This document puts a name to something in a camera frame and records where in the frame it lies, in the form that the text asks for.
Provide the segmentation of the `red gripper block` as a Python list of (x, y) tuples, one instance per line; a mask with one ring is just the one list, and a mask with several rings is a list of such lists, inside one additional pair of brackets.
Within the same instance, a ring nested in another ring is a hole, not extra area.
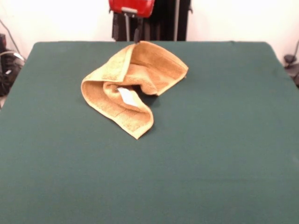
[(154, 0), (109, 0), (110, 10), (113, 14), (112, 38), (119, 38), (118, 13), (133, 14), (137, 17), (137, 27), (134, 32), (134, 43), (137, 44), (142, 36), (142, 18), (149, 18), (152, 14)]

